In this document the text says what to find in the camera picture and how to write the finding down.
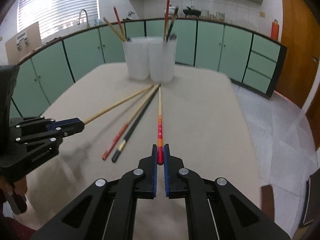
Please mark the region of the person's left hand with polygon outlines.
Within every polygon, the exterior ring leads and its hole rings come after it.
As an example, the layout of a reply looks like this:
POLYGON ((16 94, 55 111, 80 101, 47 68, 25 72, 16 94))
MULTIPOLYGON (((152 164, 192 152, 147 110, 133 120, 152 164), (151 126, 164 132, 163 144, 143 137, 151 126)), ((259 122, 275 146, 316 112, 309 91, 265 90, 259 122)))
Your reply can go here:
POLYGON ((1 185, 1 203, 6 202, 4 193, 15 192, 17 195, 24 196, 28 191, 27 178, 23 177, 19 181, 10 183, 4 176, 0 176, 0 185, 1 185))

